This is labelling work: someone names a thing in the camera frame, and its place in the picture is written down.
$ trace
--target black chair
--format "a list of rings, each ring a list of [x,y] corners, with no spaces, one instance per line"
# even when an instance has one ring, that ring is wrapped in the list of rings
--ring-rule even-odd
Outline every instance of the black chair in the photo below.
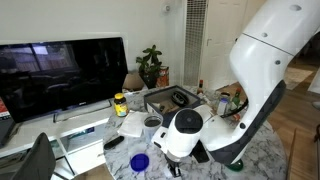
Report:
[[[45,133],[41,133],[31,150],[25,157],[22,166],[16,172],[0,174],[0,179],[11,180],[47,180],[52,174],[66,179],[58,173],[54,172],[56,166],[56,159],[51,148],[51,144]]]

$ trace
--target white wall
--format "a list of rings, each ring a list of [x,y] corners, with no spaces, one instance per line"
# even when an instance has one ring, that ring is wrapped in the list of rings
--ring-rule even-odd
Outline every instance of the white wall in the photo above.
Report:
[[[164,4],[171,11],[163,13]],[[0,44],[122,36],[129,71],[142,50],[157,45],[180,84],[183,0],[23,0],[0,2]]]

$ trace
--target white door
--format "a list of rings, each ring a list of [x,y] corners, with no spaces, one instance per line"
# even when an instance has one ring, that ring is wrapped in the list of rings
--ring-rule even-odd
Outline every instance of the white door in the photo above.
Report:
[[[242,32],[247,1],[209,0],[200,69],[206,88],[218,89],[237,81],[229,66],[229,54]]]

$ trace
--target marble table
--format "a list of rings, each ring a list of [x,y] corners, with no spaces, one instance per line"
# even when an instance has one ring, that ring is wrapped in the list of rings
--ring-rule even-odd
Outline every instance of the marble table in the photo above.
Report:
[[[183,88],[195,92],[195,87]],[[143,95],[155,90],[140,92],[139,94],[126,95],[129,108],[135,111],[145,111]],[[210,100],[217,96],[217,92],[205,91]],[[113,114],[107,125],[104,143],[117,136],[117,129],[124,118]],[[142,173],[134,172],[130,165],[130,156],[135,151],[144,151],[150,158],[150,165]],[[147,144],[144,137],[130,138],[113,149],[105,150],[106,165],[114,179],[170,179],[164,174],[166,160],[164,154],[153,144]],[[182,179],[285,179],[287,160],[282,143],[271,125],[266,121],[248,144],[242,157],[244,168],[234,172],[211,158],[209,162],[198,164],[191,157],[186,157],[180,163]]]

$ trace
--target remote control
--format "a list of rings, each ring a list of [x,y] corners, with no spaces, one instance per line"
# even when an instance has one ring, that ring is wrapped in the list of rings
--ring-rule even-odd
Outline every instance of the remote control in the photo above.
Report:
[[[121,143],[122,141],[124,140],[124,137],[123,136],[118,136],[117,138],[107,142],[103,148],[104,150],[108,150],[108,149],[111,149],[113,147],[115,147],[116,145],[118,145],[119,143]]]

